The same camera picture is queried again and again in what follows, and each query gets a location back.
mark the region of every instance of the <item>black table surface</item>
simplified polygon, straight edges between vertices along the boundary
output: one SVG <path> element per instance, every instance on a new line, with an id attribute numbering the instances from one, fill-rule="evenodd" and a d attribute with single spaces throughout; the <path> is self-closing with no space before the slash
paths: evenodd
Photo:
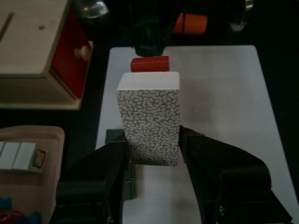
<path id="1" fill-rule="evenodd" d="M 224 32 L 215 24 L 211 19 L 204 36 L 172 35 L 169 46 L 253 45 L 256 47 L 299 198 L 299 1 L 256 1 L 255 19 L 237 34 Z M 94 49 L 80 110 L 0 109 L 0 128 L 14 125 L 52 125 L 64 129 L 61 172 L 65 172 L 96 148 L 108 53 L 114 46 L 129 46 L 129 41 L 116 26 L 104 31 L 86 29 L 86 33 L 94 42 Z"/>

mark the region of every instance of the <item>patterned block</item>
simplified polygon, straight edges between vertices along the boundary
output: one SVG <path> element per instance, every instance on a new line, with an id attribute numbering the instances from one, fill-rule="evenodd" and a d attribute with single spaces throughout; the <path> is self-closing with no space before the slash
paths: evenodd
<path id="1" fill-rule="evenodd" d="M 176 72 L 123 75 L 116 98 L 135 164 L 177 165 L 179 89 Z"/>

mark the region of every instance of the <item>wooden box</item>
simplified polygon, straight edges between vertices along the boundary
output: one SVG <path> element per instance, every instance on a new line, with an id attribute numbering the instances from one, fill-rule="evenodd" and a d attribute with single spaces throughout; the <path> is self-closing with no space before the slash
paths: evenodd
<path id="1" fill-rule="evenodd" d="M 70 1 L 0 4 L 0 108 L 78 109 L 90 49 Z"/>

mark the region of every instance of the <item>red block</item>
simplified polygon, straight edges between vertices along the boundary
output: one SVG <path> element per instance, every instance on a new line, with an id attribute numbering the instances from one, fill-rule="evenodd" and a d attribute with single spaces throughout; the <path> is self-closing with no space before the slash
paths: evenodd
<path id="1" fill-rule="evenodd" d="M 169 71 L 169 57 L 155 56 L 135 58 L 131 61 L 131 72 L 168 72 Z"/>

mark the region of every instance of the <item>black object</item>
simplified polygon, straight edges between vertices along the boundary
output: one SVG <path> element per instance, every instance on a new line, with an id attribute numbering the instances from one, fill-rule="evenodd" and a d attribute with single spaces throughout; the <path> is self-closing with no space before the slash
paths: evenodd
<path id="1" fill-rule="evenodd" d="M 61 176 L 50 224 L 121 223 L 127 141 L 105 144 Z"/>
<path id="2" fill-rule="evenodd" d="M 203 224 L 287 223 L 264 162 L 237 147 L 180 129 L 180 147 Z"/>

